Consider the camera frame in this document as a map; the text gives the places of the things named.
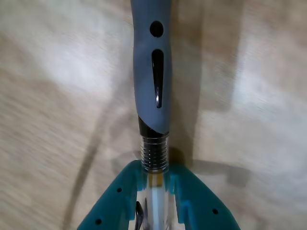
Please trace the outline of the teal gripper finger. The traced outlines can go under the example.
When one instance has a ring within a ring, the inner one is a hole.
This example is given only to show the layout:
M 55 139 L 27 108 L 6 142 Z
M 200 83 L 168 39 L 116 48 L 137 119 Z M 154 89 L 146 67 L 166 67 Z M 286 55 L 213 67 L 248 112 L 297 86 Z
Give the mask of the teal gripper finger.
M 127 230 L 135 218 L 137 192 L 142 186 L 142 164 L 135 160 L 119 173 L 77 229 Z
M 175 196 L 177 218 L 187 230 L 238 230 L 224 203 L 188 168 L 171 164 L 169 191 Z

